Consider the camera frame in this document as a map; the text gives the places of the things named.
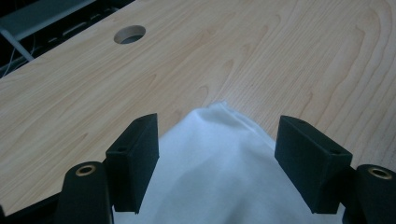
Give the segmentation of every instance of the screw hole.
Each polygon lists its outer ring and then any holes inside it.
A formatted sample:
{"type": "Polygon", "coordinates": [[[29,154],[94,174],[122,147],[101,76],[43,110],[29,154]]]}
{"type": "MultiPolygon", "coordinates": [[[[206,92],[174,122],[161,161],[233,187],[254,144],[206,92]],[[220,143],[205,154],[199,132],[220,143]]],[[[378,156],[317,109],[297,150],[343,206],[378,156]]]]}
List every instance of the screw hole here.
{"type": "Polygon", "coordinates": [[[76,170],[76,175],[78,176],[90,175],[93,172],[95,172],[95,170],[96,167],[94,165],[81,166],[80,168],[78,168],[78,170],[76,170]]]}
{"type": "Polygon", "coordinates": [[[385,170],[375,168],[375,167],[370,167],[368,170],[369,170],[369,173],[371,175],[374,175],[375,177],[378,177],[381,179],[387,179],[387,180],[392,179],[392,175],[385,170]]]}

